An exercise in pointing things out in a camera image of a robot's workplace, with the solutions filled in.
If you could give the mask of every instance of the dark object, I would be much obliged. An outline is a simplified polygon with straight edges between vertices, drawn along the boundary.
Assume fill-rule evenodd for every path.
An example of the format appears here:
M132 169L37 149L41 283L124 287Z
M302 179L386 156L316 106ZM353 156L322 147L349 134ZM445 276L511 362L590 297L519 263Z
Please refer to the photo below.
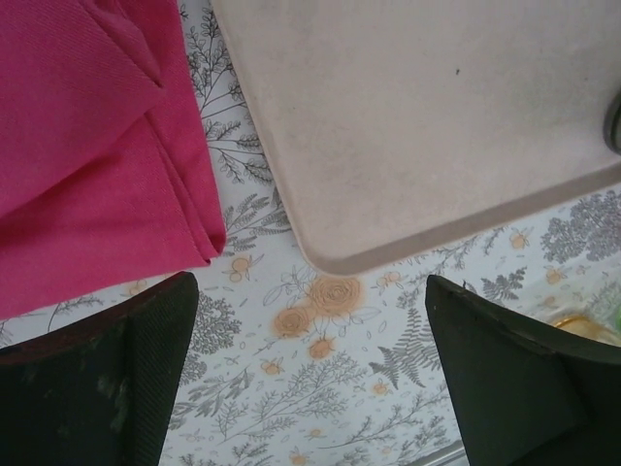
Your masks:
M156 466L197 304L181 273L0 350L0 465Z
M614 98L605 114L604 140L610 150L621 155L621 92Z
M621 464L621 349L441 277L427 312L471 466Z

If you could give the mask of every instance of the beige tray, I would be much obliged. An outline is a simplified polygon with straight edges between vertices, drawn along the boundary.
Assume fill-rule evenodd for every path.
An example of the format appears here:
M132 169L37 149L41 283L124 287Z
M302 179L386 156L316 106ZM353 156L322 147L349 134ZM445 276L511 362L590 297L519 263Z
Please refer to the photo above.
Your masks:
M309 262L357 274L621 182L621 2L213 0Z

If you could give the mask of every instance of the floral tablecloth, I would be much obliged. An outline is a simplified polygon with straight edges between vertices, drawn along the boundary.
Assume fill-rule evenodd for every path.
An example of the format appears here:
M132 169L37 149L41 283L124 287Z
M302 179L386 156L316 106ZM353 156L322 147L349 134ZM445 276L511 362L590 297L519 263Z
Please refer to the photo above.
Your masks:
M458 441L424 310L429 274L536 318L586 310L613 325L619 186L360 277L315 272L290 231L210 4L186 0L180 15L229 239L222 258L193 271L199 311L162 465L405 466ZM0 346L162 279L1 321Z

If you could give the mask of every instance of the tablecloth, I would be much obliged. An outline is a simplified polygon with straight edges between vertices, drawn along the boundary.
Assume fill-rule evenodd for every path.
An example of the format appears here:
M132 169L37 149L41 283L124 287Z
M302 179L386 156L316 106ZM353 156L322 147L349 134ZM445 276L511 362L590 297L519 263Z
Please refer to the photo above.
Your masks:
M211 267L193 271L199 311L161 465L405 466L458 441L424 310L429 274L531 315L621 302L621 186L360 277L314 271L290 231L209 2L184 0L180 15L228 244ZM0 346L162 279L1 321Z

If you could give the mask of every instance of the folded cloth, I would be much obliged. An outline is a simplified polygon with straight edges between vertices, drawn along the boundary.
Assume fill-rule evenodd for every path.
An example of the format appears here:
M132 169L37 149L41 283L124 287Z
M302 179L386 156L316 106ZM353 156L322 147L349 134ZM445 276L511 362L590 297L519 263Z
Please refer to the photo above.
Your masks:
M9 0L0 63L0 318L222 251L174 0Z

